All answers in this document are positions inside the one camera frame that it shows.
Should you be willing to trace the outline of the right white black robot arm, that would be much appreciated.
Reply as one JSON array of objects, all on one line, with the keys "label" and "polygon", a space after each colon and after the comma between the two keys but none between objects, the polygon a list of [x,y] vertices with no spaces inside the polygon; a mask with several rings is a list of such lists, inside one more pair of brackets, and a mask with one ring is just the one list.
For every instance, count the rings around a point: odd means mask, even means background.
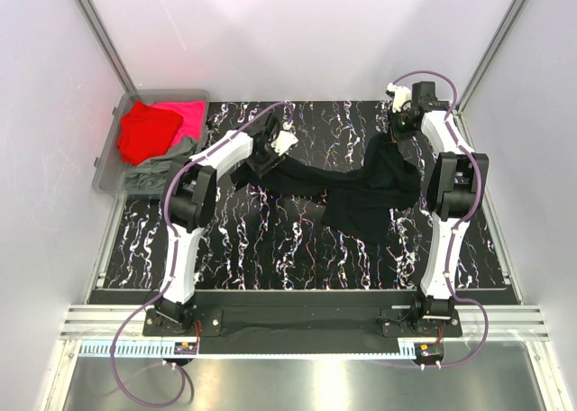
[{"label": "right white black robot arm", "polygon": [[460,250],[472,217],[481,207],[489,158],[477,153],[459,133],[453,110],[436,96],[435,83],[387,86],[392,98],[389,119],[393,136],[421,132],[436,156],[426,191],[433,234],[426,271],[408,311],[407,324],[420,335],[457,325],[455,275]]}]

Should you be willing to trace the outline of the black t shirt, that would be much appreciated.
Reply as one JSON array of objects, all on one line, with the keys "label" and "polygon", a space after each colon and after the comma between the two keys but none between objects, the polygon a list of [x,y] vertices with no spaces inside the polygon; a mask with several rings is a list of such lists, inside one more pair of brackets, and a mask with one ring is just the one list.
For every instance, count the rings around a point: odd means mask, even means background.
[{"label": "black t shirt", "polygon": [[417,167],[383,132],[369,140],[358,169],[325,170],[288,157],[261,177],[247,164],[230,177],[237,189],[252,185],[283,196],[324,199],[324,225],[373,245],[388,243],[389,210],[413,207],[421,188]]}]

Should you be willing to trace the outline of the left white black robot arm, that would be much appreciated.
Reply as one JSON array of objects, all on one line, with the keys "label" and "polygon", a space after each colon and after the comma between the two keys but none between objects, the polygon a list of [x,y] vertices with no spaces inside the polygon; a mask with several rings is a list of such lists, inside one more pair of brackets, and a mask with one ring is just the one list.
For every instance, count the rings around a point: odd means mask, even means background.
[{"label": "left white black robot arm", "polygon": [[166,269],[159,295],[151,305],[155,315],[176,335],[195,328],[195,268],[197,249],[215,215],[218,180],[236,165],[249,161],[268,171],[282,160],[276,146],[281,123],[270,114],[231,130],[214,145],[182,160],[174,160],[163,192],[167,225]]}]

